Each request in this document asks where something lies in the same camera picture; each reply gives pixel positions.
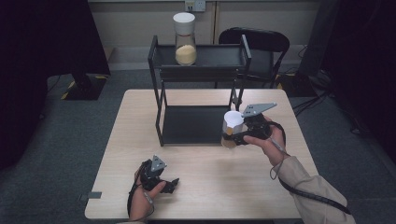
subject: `human hand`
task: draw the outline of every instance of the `human hand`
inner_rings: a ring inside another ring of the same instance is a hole
[[[134,173],[134,176],[136,177],[139,175],[138,171]],[[150,202],[150,200],[154,200],[155,196],[163,190],[163,188],[166,185],[165,181],[160,182],[157,186],[154,187],[151,191],[145,191],[143,187],[141,186],[142,182],[140,181],[140,176],[137,178],[136,185],[139,186],[137,189],[134,191],[134,196],[132,198],[132,203],[131,203],[131,211],[129,215],[129,220],[130,221],[144,221],[146,217],[148,216],[150,210],[152,209],[151,207],[153,206]]]
[[[244,136],[244,140],[252,145],[258,146],[262,148],[262,151],[264,154],[268,157],[270,160],[271,164],[273,166],[276,166],[280,164],[283,160],[288,158],[290,155],[286,153],[286,146],[285,146],[285,141],[283,139],[282,131],[278,129],[276,126],[271,125],[271,132],[272,135],[271,137],[279,143],[281,147],[285,149],[284,152],[280,151],[274,143],[271,141],[270,138],[267,138],[265,140],[262,140],[260,138],[252,137],[252,136]]]

